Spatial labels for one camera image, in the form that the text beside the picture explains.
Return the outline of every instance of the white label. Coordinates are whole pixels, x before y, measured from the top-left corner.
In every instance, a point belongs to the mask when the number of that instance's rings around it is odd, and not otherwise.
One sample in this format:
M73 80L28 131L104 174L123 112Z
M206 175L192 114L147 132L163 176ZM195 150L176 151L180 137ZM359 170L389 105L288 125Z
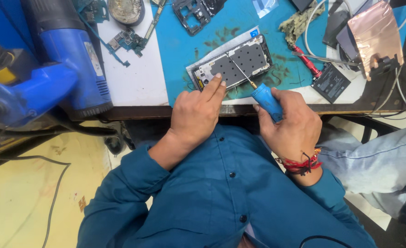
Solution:
M85 48L87 49L88 55L90 56L91 64L96 71L97 76L103 76L102 68L99 64L99 59L97 58L96 52L94 51L93 45L90 42L84 42Z

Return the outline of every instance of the table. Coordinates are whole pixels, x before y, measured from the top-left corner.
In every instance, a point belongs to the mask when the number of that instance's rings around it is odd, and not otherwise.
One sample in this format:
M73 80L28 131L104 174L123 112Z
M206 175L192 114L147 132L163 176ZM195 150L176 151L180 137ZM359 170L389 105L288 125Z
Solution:
M357 6L359 2L361 0L355 0L351 4ZM139 26L134 27L134 30L140 34L144 33L152 20L149 10L151 6L147 3L149 3L149 0L145 0L145 7L147 8L145 20ZM99 34L105 41L111 39L122 29L122 26L116 23L113 24L113 20L109 23L105 22L98 25ZM107 51L104 46L101 49L102 51ZM104 71L115 107L102 114L102 118L117 121L171 116L172 108L168 106L166 87L162 85L165 78L162 73L156 73L156 71L163 70L156 32L154 32L150 42L148 42L146 49L142 53L144 56L138 58L132 51L126 52L123 49L118 51L118 55L123 57L123 60L128 59L132 64L130 67L125 68L111 55L104 52ZM333 49L328 49L327 55L333 56ZM127 78L133 79L133 82L125 81ZM401 77L401 79L401 82L406 82L405 77ZM372 81L366 83L352 82L350 87L353 88L347 88L335 104L329 104L311 87L297 88L294 91L300 92L309 106L319 114L369 113L386 98L393 80L393 75L387 74L377 76ZM401 86L406 96L406 83L402 83ZM221 116L254 115L255 111L251 106L252 103L254 101L251 99L225 101L221 109ZM381 111L396 112L404 109L404 107L404 102L395 90Z

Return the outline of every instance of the blue work mat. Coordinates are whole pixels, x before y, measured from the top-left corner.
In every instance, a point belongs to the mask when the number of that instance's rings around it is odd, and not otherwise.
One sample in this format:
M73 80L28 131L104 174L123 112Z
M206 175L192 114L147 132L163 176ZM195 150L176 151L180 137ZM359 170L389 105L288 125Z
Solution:
M152 11L155 14L157 8L153 6ZM175 15L171 3L167 3L156 32L169 105L174 105L182 91L195 89L186 72L186 66L257 25L261 34L266 37L274 66L266 74L255 78L255 83L258 86L265 83L280 90L311 85L313 76L310 70L298 57L291 54L285 34L278 29L279 25L295 12L296 9L289 0L280 0L276 9L260 19L251 0L228 0L202 31L191 37ZM327 12L328 1L326 12L316 18L309 27L309 46L317 56L326 55L326 45L322 44L322 38L327 26ZM299 37L296 44L306 52L303 36ZM313 62L318 69L323 68L322 62ZM231 89L225 100L250 97L252 91L253 88L248 83L243 83L236 89Z

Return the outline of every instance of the copper foil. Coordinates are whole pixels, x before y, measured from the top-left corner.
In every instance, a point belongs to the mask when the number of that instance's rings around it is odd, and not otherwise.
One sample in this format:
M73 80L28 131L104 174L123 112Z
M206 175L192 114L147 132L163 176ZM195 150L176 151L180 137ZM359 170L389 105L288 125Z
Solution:
M397 54L399 64L403 64L402 44L393 9L385 1L379 1L366 11L348 21L354 35L364 65L364 72L371 81L371 68L377 67L377 60Z

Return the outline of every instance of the teal shirt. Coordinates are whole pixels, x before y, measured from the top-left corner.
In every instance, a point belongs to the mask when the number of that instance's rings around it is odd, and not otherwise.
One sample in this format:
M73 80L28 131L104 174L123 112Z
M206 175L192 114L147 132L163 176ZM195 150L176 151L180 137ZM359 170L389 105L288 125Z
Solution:
M298 248L313 235L354 248L376 247L330 171L313 186L299 186L261 140L242 128L217 125L170 172L148 149L124 156L105 177L85 208L78 248L237 248L248 224L257 248ZM304 245L316 247L343 248L319 239Z

